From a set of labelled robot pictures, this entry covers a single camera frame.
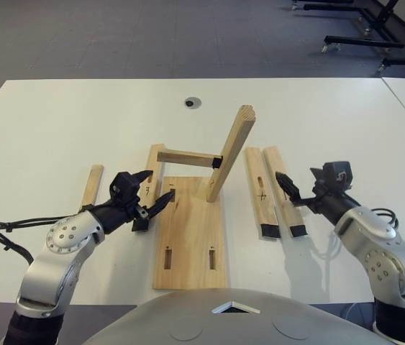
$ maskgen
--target wooden plank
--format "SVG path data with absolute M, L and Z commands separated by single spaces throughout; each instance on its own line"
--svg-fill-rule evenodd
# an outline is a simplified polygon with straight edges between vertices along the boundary
M 213 203 L 222 189 L 242 146 L 250 133 L 256 117 L 252 106 L 241 106 L 237 112 L 234 123 L 229 131 L 228 138 L 224 143 L 221 156 L 222 164 L 212 175 L 209 187 L 207 188 L 207 201 Z
M 151 207 L 159 197 L 160 174 L 163 164 L 158 162 L 158 152 L 164 149 L 164 144 L 151 145 L 145 170 L 152 170 L 153 174 L 140 184 L 138 196 L 140 197 L 141 206 Z
M 176 151 L 174 149 L 160 149 L 158 152 L 159 162 L 195 165 L 197 167 L 219 167 L 222 159 L 222 156 L 208 155 L 207 153 Z
M 81 207 L 79 210 L 81 210 L 84 206 L 95 204 L 96 195 L 99 192 L 101 176 L 103 175 L 103 169 L 103 165 L 92 165 L 90 173 L 88 174 L 86 189 L 84 190 Z
M 268 167 L 270 179 L 273 183 L 278 208 L 281 210 L 282 217 L 290 229 L 292 237 L 307 235 L 306 226 L 304 225 L 300 210 L 293 206 L 276 181 L 276 171 L 286 174 L 286 168 L 278 148 L 275 146 L 265 148 L 263 154 L 265 155 L 266 166 Z
M 255 215 L 265 237 L 280 238 L 279 223 L 274 209 L 273 196 L 270 193 L 268 175 L 263 166 L 261 151 L 257 147 L 245 149 L 245 160 L 250 182 L 250 190 Z
M 206 202 L 210 178 L 166 177 L 163 193 L 175 199 L 160 215 L 153 288 L 195 289 L 227 286 L 218 196 Z

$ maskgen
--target wooden stick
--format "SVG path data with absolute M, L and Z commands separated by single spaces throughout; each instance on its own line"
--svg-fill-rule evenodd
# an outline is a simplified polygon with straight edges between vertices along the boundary
M 280 238 L 279 223 L 274 210 L 273 196 L 270 194 L 268 175 L 263 167 L 261 151 L 257 147 L 245 149 L 245 160 L 250 181 L 250 190 L 256 219 L 260 223 L 261 234 Z
M 221 165 L 222 160 L 222 156 L 208 155 L 207 153 L 175 151 L 174 149 L 160 149 L 158 151 L 159 162 L 216 168 Z
M 154 202 L 159 197 L 160 174 L 163 164 L 158 162 L 158 152 L 164 149 L 164 144 L 151 145 L 150 153 L 147 156 L 146 170 L 152 170 L 153 174 L 140 184 L 138 196 L 140 197 L 141 206 L 147 206 L 149 208 L 154 205 Z M 148 220 L 134 220 L 132 231 L 147 231 L 149 225 L 150 222 Z
M 103 165 L 92 165 L 90 173 L 88 174 L 86 189 L 81 201 L 81 210 L 84 206 L 95 204 L 96 195 L 99 192 L 101 176 L 103 175 Z
M 223 156 L 222 164 L 219 169 L 216 169 L 210 178 L 209 187 L 207 188 L 207 201 L 213 203 L 222 189 L 223 183 L 226 180 L 237 155 L 247 139 L 247 135 L 255 123 L 255 112 L 252 106 L 241 106 L 237 112 L 234 123 L 229 131 L 228 138 L 224 143 L 221 156 Z
M 268 167 L 270 178 L 273 183 L 273 190 L 279 209 L 281 210 L 284 221 L 290 229 L 292 237 L 307 235 L 306 226 L 304 225 L 304 220 L 301 216 L 300 210 L 293 206 L 276 181 L 276 171 L 284 174 L 286 173 L 286 168 L 283 164 L 278 148 L 275 146 L 268 147 L 263 150 L 263 154 L 265 155 L 266 166 Z

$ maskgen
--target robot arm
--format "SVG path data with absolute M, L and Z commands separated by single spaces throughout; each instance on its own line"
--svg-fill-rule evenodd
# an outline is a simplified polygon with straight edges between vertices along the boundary
M 140 183 L 151 173 L 120 172 L 109 187 L 111 198 L 106 203 L 50 227 L 42 252 L 24 275 L 3 344 L 56 344 L 82 265 L 96 246 L 124 223 L 151 219 L 172 198 L 173 192 L 166 193 L 149 209 L 138 204 Z
M 375 297 L 375 331 L 405 342 L 405 241 L 396 225 L 345 194 L 352 182 L 349 162 L 325 163 L 311 171 L 315 198 L 301 199 L 287 175 L 277 172 L 276 179 L 295 206 L 307 206 L 335 225 L 336 235 L 367 272 Z

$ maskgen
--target gray floor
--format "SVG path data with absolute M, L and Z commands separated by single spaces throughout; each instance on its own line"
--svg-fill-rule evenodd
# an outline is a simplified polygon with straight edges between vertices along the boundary
M 290 8 L 290 0 L 0 0 L 0 86 L 32 78 L 374 76 L 382 50 L 320 53 L 325 35 L 360 36 L 356 14 Z M 405 29 L 391 26 L 405 42 Z M 405 77 L 405 67 L 386 75 Z

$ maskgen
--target wooden board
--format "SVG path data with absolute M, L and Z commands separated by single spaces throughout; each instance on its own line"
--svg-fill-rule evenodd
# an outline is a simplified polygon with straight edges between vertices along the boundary
M 88 174 L 86 189 L 84 190 L 81 207 L 79 210 L 81 210 L 84 206 L 95 204 L 96 195 L 99 192 L 101 176 L 103 175 L 103 169 L 103 165 L 92 165 L 90 173 Z
M 270 193 L 268 175 L 263 166 L 260 149 L 247 147 L 245 161 L 252 192 L 250 196 L 255 206 L 255 215 L 261 227 L 261 234 L 265 237 L 280 238 L 273 195 Z
M 166 177 L 175 198 L 162 211 L 154 269 L 155 289 L 227 286 L 222 205 L 206 202 L 210 178 Z
M 177 151 L 174 149 L 160 149 L 158 161 L 184 165 L 195 165 L 197 167 L 218 167 L 223 160 L 222 156 L 209 155 L 207 153 Z
M 263 154 L 265 155 L 266 166 L 268 167 L 270 179 L 273 183 L 278 208 L 281 211 L 283 220 L 286 222 L 292 237 L 306 235 L 306 226 L 304 225 L 304 220 L 299 208 L 293 206 L 276 181 L 276 171 L 286 174 L 286 168 L 278 148 L 275 146 L 268 147 L 263 150 Z
M 222 164 L 219 169 L 215 169 L 211 174 L 210 184 L 207 188 L 208 202 L 213 203 L 217 199 L 218 193 L 222 189 L 223 183 L 226 180 L 255 121 L 256 117 L 253 107 L 241 106 L 223 146 L 221 153 L 221 156 L 223 156 Z

